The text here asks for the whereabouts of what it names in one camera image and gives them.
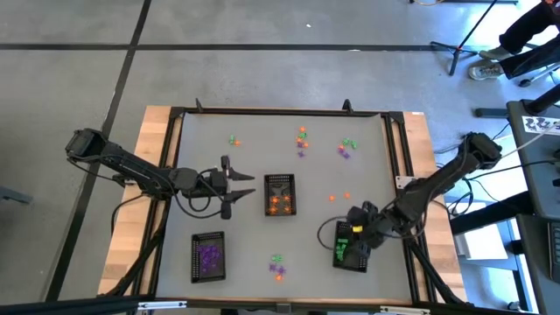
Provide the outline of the black stand post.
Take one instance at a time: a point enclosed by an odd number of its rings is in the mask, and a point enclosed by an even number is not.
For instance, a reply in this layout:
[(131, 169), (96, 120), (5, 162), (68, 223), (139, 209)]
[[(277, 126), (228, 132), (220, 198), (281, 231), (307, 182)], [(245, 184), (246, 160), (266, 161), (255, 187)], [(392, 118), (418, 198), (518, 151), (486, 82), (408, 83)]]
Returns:
[(532, 116), (538, 116), (548, 108), (560, 102), (560, 84), (555, 85), (546, 93), (542, 94), (533, 101), (528, 101), (523, 105), (525, 111)]

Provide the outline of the person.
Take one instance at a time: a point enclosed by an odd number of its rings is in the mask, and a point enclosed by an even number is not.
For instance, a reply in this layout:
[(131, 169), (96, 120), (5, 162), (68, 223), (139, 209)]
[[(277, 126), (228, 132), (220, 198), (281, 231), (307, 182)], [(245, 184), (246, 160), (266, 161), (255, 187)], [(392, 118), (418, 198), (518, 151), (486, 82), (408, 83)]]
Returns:
[[(558, 29), (553, 39), (522, 52), (535, 35), (552, 25)], [(483, 81), (504, 75), (510, 80), (560, 62), (560, 0), (540, 0), (499, 36), (499, 42), (497, 47), (479, 52), (479, 56), (488, 62), (482, 66), (471, 66), (468, 70), (471, 79)]]

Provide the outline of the black tripod stand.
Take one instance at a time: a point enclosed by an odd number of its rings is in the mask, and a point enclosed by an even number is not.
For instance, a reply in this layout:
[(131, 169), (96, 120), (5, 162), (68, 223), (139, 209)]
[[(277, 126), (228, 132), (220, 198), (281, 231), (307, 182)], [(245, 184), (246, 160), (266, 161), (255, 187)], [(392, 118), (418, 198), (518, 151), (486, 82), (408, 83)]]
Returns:
[(466, 42), (474, 34), (477, 28), (480, 26), (481, 22), (485, 19), (490, 10), (497, 4), (498, 0), (491, 0), (489, 6), (486, 8), (484, 13), (479, 17), (477, 22), (473, 25), (470, 31), (465, 35), (462, 41), (458, 45), (448, 45), (437, 41), (431, 41), (430, 46), (432, 48), (444, 48), (451, 54), (451, 65), (449, 67), (448, 75), (453, 76), (456, 72), (457, 65), (459, 63), (459, 57), (462, 54), (469, 54), (470, 56), (477, 55), (478, 53), (473, 50), (465, 49)]

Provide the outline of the white printed paper sheet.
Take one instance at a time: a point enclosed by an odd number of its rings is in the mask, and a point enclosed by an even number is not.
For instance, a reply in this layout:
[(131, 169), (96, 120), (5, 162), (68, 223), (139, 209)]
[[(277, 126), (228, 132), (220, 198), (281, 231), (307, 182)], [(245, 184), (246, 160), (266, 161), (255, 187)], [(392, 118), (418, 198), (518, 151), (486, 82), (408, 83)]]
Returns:
[(528, 133), (540, 134), (546, 132), (547, 135), (560, 136), (559, 118), (523, 115), (521, 125), (524, 131)]

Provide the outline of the office chair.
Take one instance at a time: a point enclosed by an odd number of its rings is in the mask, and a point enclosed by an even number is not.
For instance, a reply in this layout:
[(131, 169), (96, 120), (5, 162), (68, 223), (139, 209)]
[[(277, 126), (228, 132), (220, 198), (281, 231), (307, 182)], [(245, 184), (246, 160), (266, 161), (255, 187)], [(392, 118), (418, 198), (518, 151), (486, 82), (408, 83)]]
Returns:
[(529, 87), (535, 81), (538, 81), (539, 79), (542, 79), (545, 76), (549, 76), (553, 74), (558, 69), (560, 69), (560, 61), (556, 63), (551, 63), (547, 66), (544, 66), (538, 73), (534, 74), (532, 77), (520, 80), (518, 86), (520, 88)]

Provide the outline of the black slotted plastic basket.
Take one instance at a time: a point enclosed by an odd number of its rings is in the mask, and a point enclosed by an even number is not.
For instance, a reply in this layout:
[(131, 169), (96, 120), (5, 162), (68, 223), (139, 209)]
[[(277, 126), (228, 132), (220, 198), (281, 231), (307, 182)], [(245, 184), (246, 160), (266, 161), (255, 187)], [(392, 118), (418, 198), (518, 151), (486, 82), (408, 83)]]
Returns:
[(361, 251), (359, 255), (355, 256), (354, 263), (346, 263), (345, 259), (343, 262), (339, 262), (336, 258), (335, 248), (337, 245), (337, 238), (348, 239), (348, 244), (346, 244), (345, 258), (348, 256), (348, 245), (352, 238), (352, 232), (350, 225), (342, 220), (336, 222), (333, 253), (332, 253), (332, 266), (336, 269), (348, 270), (353, 272), (366, 273), (368, 271), (368, 259), (361, 256)]
[[(199, 284), (206, 282), (215, 282), (225, 280), (226, 273), (226, 249), (225, 249), (225, 234), (222, 231), (209, 232), (202, 234), (193, 234), (191, 239), (192, 254), (191, 254), (191, 283)], [(208, 274), (200, 273), (200, 246), (217, 245), (222, 249), (220, 256), (209, 255), (216, 261), (215, 266)]]
[[(285, 202), (283, 196), (290, 195), (291, 202)], [(270, 199), (278, 197), (280, 201), (272, 204)], [(284, 213), (284, 207), (291, 207), (291, 213)], [(277, 208), (277, 215), (267, 215), (270, 207)], [(293, 174), (267, 174), (264, 176), (264, 213), (266, 216), (292, 216), (297, 214), (295, 176)]]

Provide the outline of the black aluminium table frame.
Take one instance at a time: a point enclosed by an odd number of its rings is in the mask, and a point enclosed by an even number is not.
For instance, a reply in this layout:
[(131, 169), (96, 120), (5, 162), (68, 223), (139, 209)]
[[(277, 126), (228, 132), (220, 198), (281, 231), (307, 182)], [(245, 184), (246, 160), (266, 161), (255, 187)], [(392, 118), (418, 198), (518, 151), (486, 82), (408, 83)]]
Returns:
[[(173, 165), (178, 160), (179, 139), (182, 130), (182, 114), (185, 107), (148, 106), (143, 114), (142, 125), (136, 139), (134, 152), (151, 163)], [(249, 116), (342, 116), (351, 114), (345, 109), (297, 109), (297, 108), (203, 108), (204, 115), (249, 115)], [(435, 160), (427, 147), (431, 140), (423, 114), (413, 112), (383, 111), (388, 119), (384, 137), (389, 154), (395, 156), (398, 165), (419, 175), (426, 175), (435, 168)], [(112, 290), (118, 279), (131, 268), (135, 258), (144, 248), (149, 237), (163, 219), (169, 204), (166, 201), (152, 202), (137, 200), (126, 205), (116, 218), (116, 233), (112, 236), (98, 291), (101, 294)], [(459, 298), (466, 298), (464, 280), (459, 270), (459, 261), (451, 256), (452, 231), (445, 222), (446, 211), (438, 205), (431, 207), (428, 222), (431, 226), (423, 245), (434, 253), (434, 267), (440, 271), (450, 290)], [(411, 298), (404, 305), (412, 306), (416, 301), (442, 303), (443, 297), (429, 283), (428, 276), (419, 262), (411, 272)], [(274, 312), (296, 309), (315, 310), (321, 306), (335, 306), (334, 298), (291, 298), (291, 297), (195, 297), (190, 303), (196, 308), (234, 308), (236, 306), (268, 307)]]

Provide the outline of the grey table mat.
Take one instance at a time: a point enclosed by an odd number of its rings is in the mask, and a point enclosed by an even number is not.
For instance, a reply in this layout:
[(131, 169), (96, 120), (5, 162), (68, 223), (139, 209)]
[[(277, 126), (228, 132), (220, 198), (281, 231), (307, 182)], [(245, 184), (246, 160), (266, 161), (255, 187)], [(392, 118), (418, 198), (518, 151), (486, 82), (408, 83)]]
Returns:
[[(299, 128), (306, 128), (297, 147)], [(229, 143), (230, 135), (241, 141)], [(344, 146), (342, 140), (356, 141)], [(350, 155), (345, 159), (338, 146)], [(298, 151), (305, 156), (299, 157)], [(383, 120), (373, 117), (318, 117), (275, 115), (185, 116), (178, 165), (197, 171), (219, 164), (229, 156), (232, 167), (253, 176), (236, 181), (235, 190), (254, 188), (232, 207), (232, 217), (216, 214), (220, 203), (195, 201), (212, 217), (187, 216), (184, 198), (171, 204), (159, 268), (157, 295), (161, 298), (386, 298), (409, 301), (410, 289), (403, 245), (396, 239), (374, 249), (367, 272), (333, 267), (333, 218), (347, 213), (365, 200), (383, 207), (395, 196), (386, 153)], [(295, 176), (297, 214), (266, 216), (264, 176)], [(344, 198), (350, 193), (350, 199)], [(334, 195), (336, 200), (329, 201)], [(225, 280), (191, 283), (192, 235), (225, 234)], [(282, 262), (273, 262), (281, 255)], [(269, 264), (277, 265), (276, 272)], [(277, 269), (286, 268), (282, 281)]]

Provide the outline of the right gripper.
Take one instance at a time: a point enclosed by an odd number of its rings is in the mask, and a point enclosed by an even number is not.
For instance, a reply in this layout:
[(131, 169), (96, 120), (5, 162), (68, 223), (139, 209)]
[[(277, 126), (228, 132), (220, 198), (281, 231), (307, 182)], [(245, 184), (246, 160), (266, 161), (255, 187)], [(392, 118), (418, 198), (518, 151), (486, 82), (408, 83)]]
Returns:
[(348, 254), (353, 256), (360, 254), (368, 259), (371, 255), (369, 246), (381, 246), (385, 237), (377, 229), (379, 215), (377, 214), (372, 220), (367, 220), (363, 214), (361, 206), (352, 206), (346, 214), (346, 222), (350, 225), (352, 232)]

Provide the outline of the office desk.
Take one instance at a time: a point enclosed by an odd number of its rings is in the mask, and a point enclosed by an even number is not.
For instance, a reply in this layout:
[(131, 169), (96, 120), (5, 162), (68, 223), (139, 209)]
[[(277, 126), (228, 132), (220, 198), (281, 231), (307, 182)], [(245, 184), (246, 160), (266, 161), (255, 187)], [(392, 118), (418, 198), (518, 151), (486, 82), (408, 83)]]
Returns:
[[(528, 101), (509, 101), (506, 108), (476, 108), (474, 114), (481, 118), (507, 118), (515, 144), (521, 146), (538, 136), (525, 132), (522, 127), (522, 116), (534, 116), (523, 107)], [(560, 119), (560, 105), (554, 105), (537, 116)], [(560, 179), (560, 162), (544, 163), (544, 160), (553, 159), (556, 152), (560, 157), (560, 136), (546, 134), (515, 155), (523, 165), (527, 164), (522, 169), (535, 212), (543, 218), (560, 221), (560, 186), (553, 185), (554, 180)]]
[(516, 221), (539, 313), (560, 315), (560, 283), (550, 277), (548, 241), (548, 223), (558, 220), (517, 215)]

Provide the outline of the silver aluminium bar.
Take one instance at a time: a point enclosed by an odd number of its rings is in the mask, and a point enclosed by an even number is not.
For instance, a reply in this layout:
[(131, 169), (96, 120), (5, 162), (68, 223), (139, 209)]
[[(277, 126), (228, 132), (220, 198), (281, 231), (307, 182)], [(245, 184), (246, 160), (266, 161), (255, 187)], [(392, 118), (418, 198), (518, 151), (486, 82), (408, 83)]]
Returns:
[(151, 302), (140, 302), (137, 305), (137, 309), (139, 311), (181, 309), (186, 307), (187, 307), (186, 301), (151, 301)]
[(429, 309), (388, 305), (381, 305), (379, 313), (387, 313), (389, 315), (431, 315)]

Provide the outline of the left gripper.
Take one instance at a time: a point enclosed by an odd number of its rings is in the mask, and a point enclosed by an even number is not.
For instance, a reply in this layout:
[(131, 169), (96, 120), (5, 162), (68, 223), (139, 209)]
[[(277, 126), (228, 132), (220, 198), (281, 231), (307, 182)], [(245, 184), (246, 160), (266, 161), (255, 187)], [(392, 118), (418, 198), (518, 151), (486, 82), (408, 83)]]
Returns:
[[(247, 196), (255, 191), (255, 189), (244, 189), (239, 191), (229, 191), (228, 179), (233, 181), (245, 181), (253, 180), (254, 177), (239, 173), (235, 171), (234, 168), (230, 168), (230, 160), (228, 156), (222, 156), (220, 158), (220, 168), (214, 167), (211, 169), (204, 170), (199, 175), (199, 185), (201, 191), (207, 197), (217, 197), (220, 200), (220, 217), (222, 219), (230, 219), (232, 217), (232, 207), (231, 203), (235, 203), (237, 200)], [(227, 177), (227, 193), (224, 195), (219, 195), (210, 185), (209, 176), (212, 170), (218, 170), (223, 172)]]

